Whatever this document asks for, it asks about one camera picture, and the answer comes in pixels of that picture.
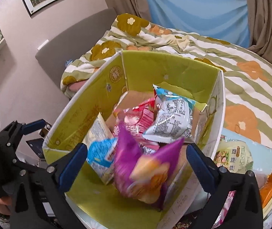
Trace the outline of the person left hand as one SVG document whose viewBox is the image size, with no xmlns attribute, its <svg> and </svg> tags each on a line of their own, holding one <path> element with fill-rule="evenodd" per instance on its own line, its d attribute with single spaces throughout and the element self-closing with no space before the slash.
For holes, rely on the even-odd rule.
<svg viewBox="0 0 272 229">
<path fill-rule="evenodd" d="M 12 198 L 9 196 L 3 196 L 0 198 L 0 214 L 6 216 L 11 215 L 10 207 L 12 205 Z"/>
</svg>

